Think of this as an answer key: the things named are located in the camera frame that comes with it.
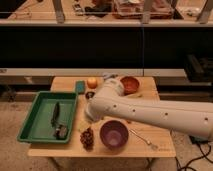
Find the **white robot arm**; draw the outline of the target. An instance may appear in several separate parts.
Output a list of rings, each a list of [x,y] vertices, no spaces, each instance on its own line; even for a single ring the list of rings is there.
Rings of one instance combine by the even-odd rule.
[[[127,98],[117,79],[105,80],[87,102],[91,122],[105,116],[136,121],[213,141],[213,103]]]

